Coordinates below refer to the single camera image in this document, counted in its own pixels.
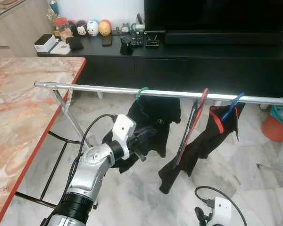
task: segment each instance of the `white robot part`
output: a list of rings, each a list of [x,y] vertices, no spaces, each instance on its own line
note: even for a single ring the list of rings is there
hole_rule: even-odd
[[[215,206],[212,219],[207,226],[222,225],[229,226],[232,219],[232,205],[227,199],[215,198]]]
[[[124,114],[119,114],[112,129],[112,140],[116,140],[124,151],[123,160],[129,158],[130,153],[127,146],[127,139],[135,130],[136,123]]]

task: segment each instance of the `clothes drying rack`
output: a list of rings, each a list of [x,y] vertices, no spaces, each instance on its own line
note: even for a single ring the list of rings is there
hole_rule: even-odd
[[[116,88],[116,87],[105,87],[105,86],[89,86],[89,85],[69,85],[69,84],[64,84],[64,83],[56,83],[56,82],[38,82],[36,81],[34,83],[35,87],[39,87],[39,88],[46,88],[48,89],[54,96],[55,98],[59,101],[60,105],[62,106],[62,111],[64,113],[64,115],[68,118],[68,120],[71,122],[71,124],[73,125],[74,129],[76,130],[76,132],[78,133],[79,137],[82,138],[84,135],[84,132],[82,130],[82,128],[80,127],[79,123],[76,121],[75,117],[71,114],[69,107],[70,107],[70,103],[71,103],[71,98],[72,98],[72,93],[73,90],[78,90],[78,91],[88,91],[88,92],[97,92],[97,94],[99,96],[102,96],[102,93],[116,93],[116,94],[138,94],[140,93],[140,95],[145,95],[145,96],[158,96],[158,97],[177,97],[177,98],[193,98],[193,99],[197,99],[197,98],[201,98],[202,93],[194,93],[194,92],[177,92],[177,91],[163,91],[163,90],[143,90],[142,92],[140,92],[139,89],[131,89],[131,88]],[[63,97],[61,96],[59,89],[67,89],[68,93],[67,93],[67,99],[64,100]],[[224,95],[224,94],[212,94],[209,93],[207,95],[206,99],[209,100],[216,100],[216,101],[231,101],[233,99],[235,99],[237,96],[235,95]],[[273,97],[249,97],[249,96],[243,96],[241,97],[238,102],[242,102],[242,103],[252,103],[252,104],[265,104],[265,105],[282,105],[283,106],[283,98],[273,98]],[[49,131],[49,134],[59,140],[64,141],[64,145],[63,148],[58,156],[58,159],[52,169],[52,172],[50,174],[49,179],[47,180],[47,183],[44,187],[44,190],[41,194],[41,197],[39,199],[35,198],[35,197],[31,197],[29,195],[20,193],[20,192],[16,192],[16,196],[22,197],[24,199],[27,199],[29,201],[41,204],[41,205],[45,205],[47,207],[50,208],[55,208],[56,205],[46,202],[43,200],[47,189],[51,183],[51,180],[53,178],[53,175],[57,169],[57,166],[60,162],[60,159],[64,153],[64,150],[67,146],[68,143],[72,143],[72,144],[80,144],[80,141],[73,141],[70,139],[66,139],[63,137],[60,137],[59,135]],[[91,145],[88,142],[88,140],[85,140],[84,142],[85,146],[87,148],[90,148]],[[97,208],[97,202],[94,204],[93,206],[94,209]]]

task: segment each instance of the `marble table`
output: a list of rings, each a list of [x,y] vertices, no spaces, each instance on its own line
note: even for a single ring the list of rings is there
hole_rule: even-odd
[[[82,57],[0,58],[0,221],[60,111],[34,82],[73,84],[84,65]]]

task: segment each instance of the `black cabinet door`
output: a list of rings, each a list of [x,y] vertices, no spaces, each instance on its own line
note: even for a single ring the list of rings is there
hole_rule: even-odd
[[[89,56],[86,60],[77,84],[130,87],[130,78],[134,75],[133,58]]]
[[[283,97],[283,60],[189,59],[188,67],[182,91]]]
[[[135,58],[134,88],[179,90],[187,76],[187,60]]]

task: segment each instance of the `phone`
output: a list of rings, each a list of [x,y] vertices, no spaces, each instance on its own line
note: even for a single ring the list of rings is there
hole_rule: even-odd
[[[102,46],[111,46],[112,45],[112,35],[102,36]]]

